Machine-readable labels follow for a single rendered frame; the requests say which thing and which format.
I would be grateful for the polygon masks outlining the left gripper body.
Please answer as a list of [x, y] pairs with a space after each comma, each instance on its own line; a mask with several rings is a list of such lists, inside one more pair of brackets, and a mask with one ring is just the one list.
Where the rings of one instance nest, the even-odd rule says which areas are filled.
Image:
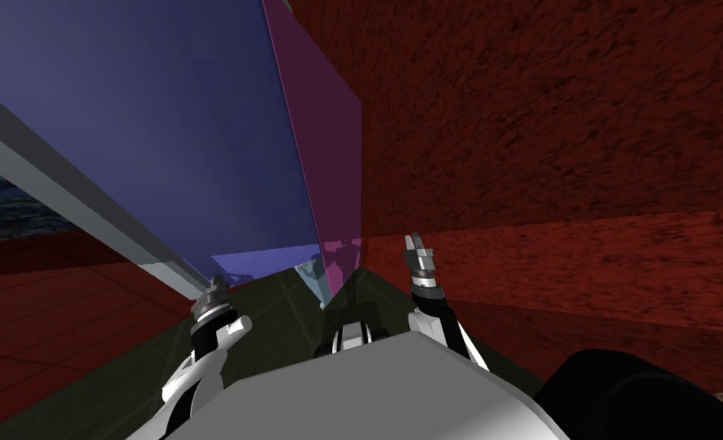
[[225, 303], [229, 298], [230, 284], [222, 275], [212, 277], [211, 285], [206, 290], [205, 299], [207, 303]]

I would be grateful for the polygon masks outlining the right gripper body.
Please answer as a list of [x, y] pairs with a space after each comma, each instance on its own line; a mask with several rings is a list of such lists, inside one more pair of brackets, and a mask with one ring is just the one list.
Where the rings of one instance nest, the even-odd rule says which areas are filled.
[[410, 271], [433, 272], [434, 252], [427, 248], [413, 248], [405, 250], [405, 262]]

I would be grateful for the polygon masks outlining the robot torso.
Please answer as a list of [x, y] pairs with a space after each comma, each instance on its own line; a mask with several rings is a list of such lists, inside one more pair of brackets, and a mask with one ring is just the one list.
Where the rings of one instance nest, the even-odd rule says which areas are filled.
[[406, 332], [238, 380], [164, 440], [569, 440], [480, 349]]

